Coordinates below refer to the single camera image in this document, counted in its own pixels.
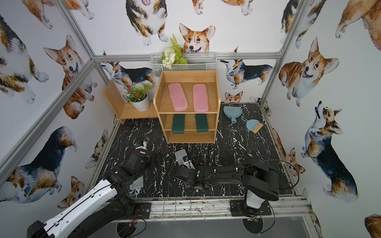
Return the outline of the translucent white pencil case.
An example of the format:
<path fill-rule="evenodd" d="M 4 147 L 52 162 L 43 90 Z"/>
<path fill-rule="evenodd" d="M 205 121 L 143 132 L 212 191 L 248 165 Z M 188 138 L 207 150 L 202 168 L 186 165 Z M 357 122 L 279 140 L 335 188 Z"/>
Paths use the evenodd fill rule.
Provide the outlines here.
<path fill-rule="evenodd" d="M 187 154 L 185 149 L 181 149 L 181 150 L 175 152 L 175 157 L 176 157 L 176 160 L 177 160 L 179 166 L 181 166 L 181 165 L 184 165 L 183 158 L 188 157 L 188 154 Z"/>
<path fill-rule="evenodd" d="M 144 179 L 143 179 L 143 176 L 140 176 L 139 178 L 137 178 L 129 187 L 130 190 L 136 190 L 136 189 L 140 189 L 140 188 L 143 188 L 144 186 Z"/>

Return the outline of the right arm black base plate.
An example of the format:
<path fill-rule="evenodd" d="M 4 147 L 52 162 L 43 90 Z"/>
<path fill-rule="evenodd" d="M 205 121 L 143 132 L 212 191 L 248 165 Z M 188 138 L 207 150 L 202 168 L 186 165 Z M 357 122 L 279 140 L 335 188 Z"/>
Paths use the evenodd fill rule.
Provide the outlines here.
<path fill-rule="evenodd" d="M 259 209 L 246 205 L 245 200 L 230 200 L 230 211 L 233 217 L 246 216 L 256 217 L 261 215 L 271 215 L 272 211 L 268 201 L 264 201 Z"/>

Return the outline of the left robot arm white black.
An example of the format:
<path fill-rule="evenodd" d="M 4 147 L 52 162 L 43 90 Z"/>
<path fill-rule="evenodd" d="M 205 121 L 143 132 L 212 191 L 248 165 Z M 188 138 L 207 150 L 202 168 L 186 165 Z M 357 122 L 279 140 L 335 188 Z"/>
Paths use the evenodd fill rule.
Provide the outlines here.
<path fill-rule="evenodd" d="M 150 203 L 137 203 L 128 188 L 144 173 L 161 165 L 161 155 L 136 149 L 105 179 L 74 205 L 46 222 L 36 221 L 27 229 L 28 238 L 87 238 L 114 220 L 149 217 Z"/>

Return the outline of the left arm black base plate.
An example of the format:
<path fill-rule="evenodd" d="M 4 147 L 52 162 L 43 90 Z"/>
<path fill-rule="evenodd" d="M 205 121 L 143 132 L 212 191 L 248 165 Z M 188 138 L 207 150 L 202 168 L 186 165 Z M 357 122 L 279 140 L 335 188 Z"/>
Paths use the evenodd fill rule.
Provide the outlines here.
<path fill-rule="evenodd" d="M 120 220 L 132 220 L 137 218 L 148 219 L 151 211 L 150 202 L 138 202 L 127 206 Z"/>

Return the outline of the dark green pencil case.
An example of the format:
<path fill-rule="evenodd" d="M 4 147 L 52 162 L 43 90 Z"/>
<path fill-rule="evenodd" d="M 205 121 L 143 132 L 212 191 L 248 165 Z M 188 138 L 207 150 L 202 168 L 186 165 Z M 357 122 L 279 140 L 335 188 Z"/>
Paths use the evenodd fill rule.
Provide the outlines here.
<path fill-rule="evenodd" d="M 172 134 L 183 134 L 185 131 L 185 114 L 174 114 Z"/>
<path fill-rule="evenodd" d="M 195 121 L 197 132 L 201 133 L 209 131 L 207 114 L 195 114 Z"/>

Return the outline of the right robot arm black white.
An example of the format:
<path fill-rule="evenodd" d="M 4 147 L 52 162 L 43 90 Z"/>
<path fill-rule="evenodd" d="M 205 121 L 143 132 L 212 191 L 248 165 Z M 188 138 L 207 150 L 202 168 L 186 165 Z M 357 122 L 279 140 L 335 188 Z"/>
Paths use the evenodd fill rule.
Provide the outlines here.
<path fill-rule="evenodd" d="M 278 170 L 261 162 L 218 168 L 203 165 L 199 169 L 181 165 L 176 177 L 187 188 L 200 190 L 220 184 L 242 185 L 247 191 L 246 205 L 253 209 L 259 209 L 264 201 L 279 200 Z"/>

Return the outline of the pink pencil case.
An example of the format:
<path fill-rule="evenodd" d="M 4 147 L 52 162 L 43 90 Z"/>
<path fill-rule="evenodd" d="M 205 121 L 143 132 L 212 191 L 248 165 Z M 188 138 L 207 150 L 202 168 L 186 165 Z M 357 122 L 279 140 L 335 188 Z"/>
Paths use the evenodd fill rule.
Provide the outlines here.
<path fill-rule="evenodd" d="M 193 86 L 193 108 L 196 113 L 208 112 L 208 95 L 205 84 L 195 84 Z"/>
<path fill-rule="evenodd" d="M 186 110 L 188 108 L 188 102 L 181 84 L 178 82 L 171 83 L 168 85 L 168 89 L 174 110 L 176 112 Z"/>

